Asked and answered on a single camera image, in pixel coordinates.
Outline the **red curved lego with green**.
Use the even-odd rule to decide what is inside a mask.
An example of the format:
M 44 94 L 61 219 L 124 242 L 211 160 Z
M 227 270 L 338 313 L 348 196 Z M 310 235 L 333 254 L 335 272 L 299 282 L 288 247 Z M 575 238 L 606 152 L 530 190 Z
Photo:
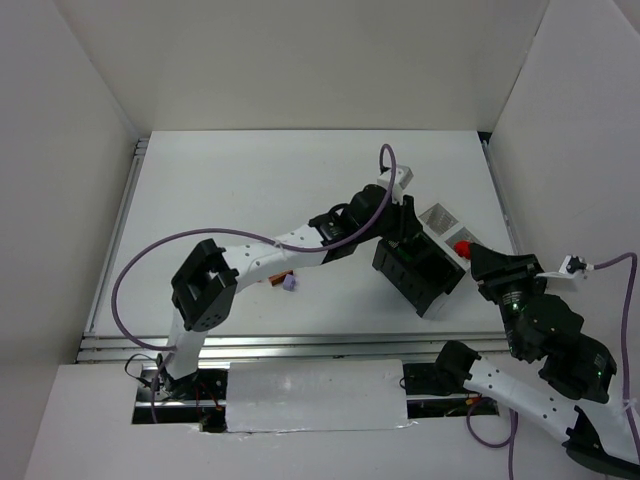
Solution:
M 458 241 L 454 244 L 453 250 L 458 256 L 466 260 L 471 259 L 471 243 L 466 240 Z

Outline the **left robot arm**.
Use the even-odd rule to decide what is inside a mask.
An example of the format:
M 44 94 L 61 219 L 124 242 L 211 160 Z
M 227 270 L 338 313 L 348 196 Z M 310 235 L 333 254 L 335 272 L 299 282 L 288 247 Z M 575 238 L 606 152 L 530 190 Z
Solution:
M 399 202 L 385 188 L 368 185 L 339 204 L 274 241 L 222 247 L 199 242 L 171 280 L 174 319 L 168 344 L 176 349 L 160 378 L 178 398 L 198 383 L 198 361 L 208 332 L 224 322 L 235 295 L 287 270 L 316 267 L 351 255 L 371 239 L 395 242 L 423 232 L 406 195 Z

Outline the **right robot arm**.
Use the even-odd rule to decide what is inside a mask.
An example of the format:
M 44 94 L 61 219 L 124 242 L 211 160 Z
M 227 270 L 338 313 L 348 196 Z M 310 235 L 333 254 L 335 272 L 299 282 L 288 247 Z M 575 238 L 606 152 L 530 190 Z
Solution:
M 546 291 L 548 280 L 573 280 L 594 265 L 568 255 L 558 271 L 547 272 L 533 254 L 506 255 L 467 241 L 454 249 L 469 260 L 481 296 L 499 308 L 510 355 L 541 362 L 538 376 L 551 390 L 532 388 L 460 341 L 439 353 L 438 380 L 538 424 L 591 471 L 638 478 L 639 414 L 630 398 L 629 362 L 615 361 L 603 343 L 583 334 L 583 317 Z

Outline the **red brown lego brick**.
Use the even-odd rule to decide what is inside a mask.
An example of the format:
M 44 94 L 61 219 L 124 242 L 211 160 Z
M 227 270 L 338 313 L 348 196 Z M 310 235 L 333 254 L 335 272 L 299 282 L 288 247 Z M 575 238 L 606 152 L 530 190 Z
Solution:
M 279 274 L 270 276 L 268 280 L 272 286 L 276 286 L 276 285 L 282 284 L 285 281 L 286 277 L 292 274 L 293 274 L 292 271 L 285 271 L 285 272 L 281 272 Z

